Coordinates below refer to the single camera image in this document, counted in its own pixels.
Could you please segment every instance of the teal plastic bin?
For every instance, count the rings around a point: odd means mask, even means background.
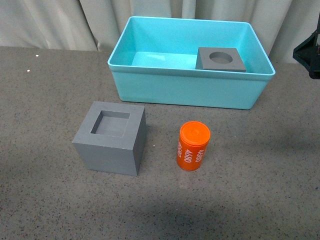
[[[199,47],[237,48],[246,72],[195,69]],[[246,22],[132,16],[108,65],[125,102],[251,109],[275,70]]]

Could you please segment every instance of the curtain fold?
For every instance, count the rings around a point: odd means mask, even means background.
[[[319,0],[2,0],[0,45],[111,51],[130,16],[251,23],[272,61],[316,30]]]

